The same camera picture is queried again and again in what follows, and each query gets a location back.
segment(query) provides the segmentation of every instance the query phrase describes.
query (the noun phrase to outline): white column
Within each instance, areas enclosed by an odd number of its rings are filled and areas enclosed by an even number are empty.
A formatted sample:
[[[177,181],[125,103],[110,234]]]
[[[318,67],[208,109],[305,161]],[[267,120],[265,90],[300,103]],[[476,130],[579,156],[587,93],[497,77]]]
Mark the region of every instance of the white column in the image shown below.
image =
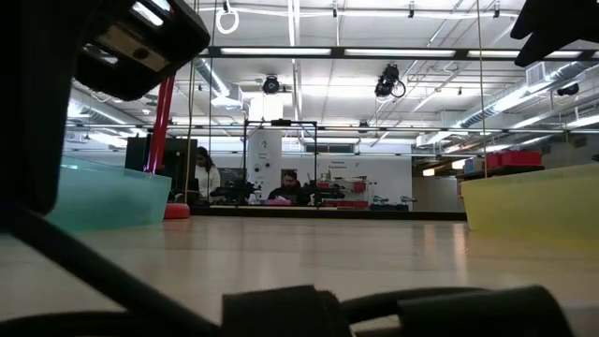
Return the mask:
[[[283,118],[283,103],[277,95],[263,95],[252,99],[249,119],[266,122]],[[281,139],[283,132],[279,130],[257,130],[248,139],[247,170],[248,181],[260,186],[262,199],[269,196],[270,191],[281,186]]]

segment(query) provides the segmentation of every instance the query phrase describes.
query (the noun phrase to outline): ceiling light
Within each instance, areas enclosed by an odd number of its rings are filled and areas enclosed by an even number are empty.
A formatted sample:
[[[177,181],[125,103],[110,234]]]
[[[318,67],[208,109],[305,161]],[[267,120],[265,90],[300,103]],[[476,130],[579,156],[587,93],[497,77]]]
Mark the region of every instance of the ceiling light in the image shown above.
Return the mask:
[[[404,56],[404,57],[452,57],[453,50],[392,50],[392,49],[346,49],[346,56]]]
[[[330,55],[329,48],[221,48],[223,55]]]
[[[110,136],[110,135],[106,135],[106,134],[96,134],[96,133],[91,133],[89,134],[90,139],[93,139],[95,141],[107,144],[107,145],[112,145],[114,147],[119,147],[119,148],[123,148],[127,146],[127,141],[124,139],[120,139],[118,137],[114,137],[114,136]]]
[[[429,168],[429,169],[423,170],[422,175],[425,177],[432,177],[434,175],[434,168]]]
[[[538,142],[540,140],[547,139],[549,137],[551,137],[551,136],[543,136],[543,137],[537,137],[535,139],[526,140],[526,141],[523,141],[520,145],[531,145],[531,144],[534,144],[534,143],[536,143],[536,142]]]
[[[577,121],[568,124],[568,128],[581,127],[585,125],[593,125],[595,123],[599,123],[599,115],[594,115],[590,117],[580,118]]]
[[[480,57],[481,53],[483,57],[511,58],[518,56],[519,51],[468,51],[468,57]]]
[[[554,51],[546,58],[579,57],[582,51]]]
[[[487,146],[487,152],[496,152],[501,151],[503,149],[507,149],[508,147],[514,146],[513,144],[504,144],[504,145],[491,145]]]
[[[149,23],[155,26],[161,26],[162,23],[164,23],[162,19],[160,19],[156,14],[154,14],[151,10],[149,10],[147,7],[145,7],[139,2],[133,5],[133,10],[135,10],[145,20],[147,20]]]
[[[535,124],[536,122],[540,121],[541,117],[535,116],[535,117],[531,117],[529,119],[526,119],[520,123],[516,123],[514,126],[512,126],[512,128],[521,128],[524,126],[528,126],[528,125],[532,125]]]
[[[451,163],[452,169],[463,169],[464,165],[466,165],[466,159],[458,160],[456,162]]]

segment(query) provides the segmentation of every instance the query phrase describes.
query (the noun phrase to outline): man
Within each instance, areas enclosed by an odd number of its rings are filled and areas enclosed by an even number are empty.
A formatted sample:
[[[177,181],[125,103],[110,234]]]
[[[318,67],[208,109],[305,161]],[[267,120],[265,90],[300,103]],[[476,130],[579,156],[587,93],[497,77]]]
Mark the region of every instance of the man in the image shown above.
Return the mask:
[[[283,176],[283,184],[279,188],[275,188],[269,194],[269,199],[273,200],[285,198],[295,205],[307,205],[310,199],[301,191],[300,182],[298,182],[298,174],[294,171],[288,171]]]

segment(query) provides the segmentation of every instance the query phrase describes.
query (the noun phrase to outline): dark jacket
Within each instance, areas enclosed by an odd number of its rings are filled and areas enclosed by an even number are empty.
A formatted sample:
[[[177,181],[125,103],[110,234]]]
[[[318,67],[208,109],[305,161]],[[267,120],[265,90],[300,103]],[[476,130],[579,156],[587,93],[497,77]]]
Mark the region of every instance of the dark jacket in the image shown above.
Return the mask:
[[[287,200],[291,200],[292,204],[300,206],[307,205],[310,202],[310,197],[306,196],[301,190],[300,182],[296,183],[296,185],[291,188],[284,186],[275,188],[270,192],[269,199],[274,200],[277,197],[286,198]]]

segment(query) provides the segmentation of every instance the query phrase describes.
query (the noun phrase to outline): equipment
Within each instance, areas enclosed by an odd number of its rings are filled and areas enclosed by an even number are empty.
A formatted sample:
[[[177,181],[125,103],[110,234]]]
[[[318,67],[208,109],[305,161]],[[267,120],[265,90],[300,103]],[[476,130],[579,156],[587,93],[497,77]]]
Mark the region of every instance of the equipment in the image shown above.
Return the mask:
[[[403,92],[400,95],[393,93],[398,84],[403,88]],[[396,98],[401,98],[405,95],[405,85],[400,81],[400,70],[398,70],[397,65],[387,65],[385,67],[383,74],[378,78],[374,93],[377,97],[392,95]]]
[[[530,35],[516,66],[529,66],[578,39],[599,43],[598,17],[597,0],[527,0],[510,34]]]
[[[281,84],[277,80],[276,75],[269,75],[266,77],[264,84],[262,84],[262,91],[266,95],[274,95],[279,92]]]

